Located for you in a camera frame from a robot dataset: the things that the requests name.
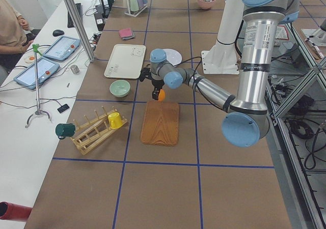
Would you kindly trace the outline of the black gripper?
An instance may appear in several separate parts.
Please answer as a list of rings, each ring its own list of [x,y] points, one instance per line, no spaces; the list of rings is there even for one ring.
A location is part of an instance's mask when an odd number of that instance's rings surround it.
[[[154,90],[152,92],[152,99],[153,100],[158,100],[160,90],[162,89],[162,87],[164,86],[165,83],[164,83],[163,80],[155,80],[155,79],[152,79],[151,83],[154,86]]]

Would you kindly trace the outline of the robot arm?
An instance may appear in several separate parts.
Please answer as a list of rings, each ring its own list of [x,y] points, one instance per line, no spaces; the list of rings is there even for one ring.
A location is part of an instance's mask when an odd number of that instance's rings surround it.
[[[277,26],[298,18],[300,0],[226,0],[216,44],[201,56],[218,74],[239,74],[235,95],[194,69],[173,67],[166,52],[155,49],[140,80],[149,79],[157,100],[164,85],[186,84],[227,115],[222,133],[229,143],[250,147],[269,131],[264,100]]]

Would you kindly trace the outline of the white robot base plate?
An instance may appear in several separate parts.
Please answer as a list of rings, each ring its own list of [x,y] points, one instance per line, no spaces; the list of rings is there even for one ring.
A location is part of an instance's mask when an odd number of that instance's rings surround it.
[[[204,74],[239,74],[236,51],[201,51]]]

